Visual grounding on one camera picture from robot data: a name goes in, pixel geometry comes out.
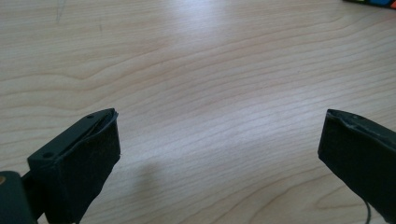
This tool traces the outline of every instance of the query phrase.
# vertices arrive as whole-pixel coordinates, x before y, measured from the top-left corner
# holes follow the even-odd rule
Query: black plastic part
[[[37,223],[30,211],[21,177],[15,172],[0,172],[0,223]]]
[[[396,133],[366,118],[328,110],[319,158],[389,223],[396,223]]]
[[[102,190],[120,159],[117,115],[114,109],[90,114],[28,158],[26,179],[42,187],[39,203],[49,223],[80,222]]]
[[[391,6],[395,2],[394,0],[389,1],[385,5],[384,4],[372,3],[369,0],[363,0],[363,1],[359,1],[359,0],[344,0],[344,1],[351,2],[351,3],[357,3],[357,4],[362,4],[362,5],[366,5],[366,6],[372,6],[372,7],[385,7],[385,8],[390,8],[390,9],[396,9],[396,8]]]

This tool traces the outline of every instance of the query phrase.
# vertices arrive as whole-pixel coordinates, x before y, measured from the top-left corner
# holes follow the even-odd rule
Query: colorful object
[[[361,3],[375,7],[388,7],[396,9],[396,0],[345,0],[347,2]]]

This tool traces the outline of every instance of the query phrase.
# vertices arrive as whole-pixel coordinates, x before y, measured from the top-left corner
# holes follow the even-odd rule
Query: black plastic object
[[[90,114],[28,158],[30,171],[21,179],[25,199],[17,191],[8,192],[16,199],[12,205],[19,204],[23,213],[30,211],[32,220],[23,223],[34,223],[43,213],[49,223],[81,221],[120,159],[117,116],[114,109]],[[8,206],[2,200],[0,214]],[[29,206],[21,205],[26,201]]]
[[[30,210],[18,173],[0,172],[0,204],[0,223],[37,223]]]
[[[396,223],[396,133],[361,116],[328,110],[319,158],[388,223]]]

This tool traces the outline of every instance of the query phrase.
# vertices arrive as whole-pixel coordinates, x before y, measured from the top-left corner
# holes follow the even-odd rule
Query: wooden table
[[[318,142],[328,108],[396,130],[395,23],[338,0],[1,0],[0,170],[115,107],[121,159],[82,223],[364,223]]]

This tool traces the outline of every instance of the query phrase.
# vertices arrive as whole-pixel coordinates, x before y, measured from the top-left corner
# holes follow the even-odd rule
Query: black clip
[[[0,223],[79,223],[120,159],[117,112],[79,120],[27,160],[22,178],[0,172]]]

